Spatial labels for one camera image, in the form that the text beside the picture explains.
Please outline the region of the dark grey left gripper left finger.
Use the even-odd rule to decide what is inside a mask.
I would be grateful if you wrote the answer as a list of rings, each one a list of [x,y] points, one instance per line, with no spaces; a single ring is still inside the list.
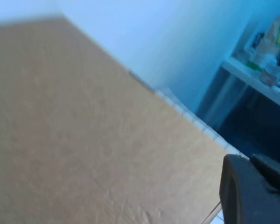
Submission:
[[[280,224],[280,194],[250,159],[224,157],[219,196],[226,224]]]

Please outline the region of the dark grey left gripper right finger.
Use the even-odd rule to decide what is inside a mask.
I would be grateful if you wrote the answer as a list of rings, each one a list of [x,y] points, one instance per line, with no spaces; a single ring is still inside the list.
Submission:
[[[280,163],[262,154],[253,154],[250,162],[280,194]]]

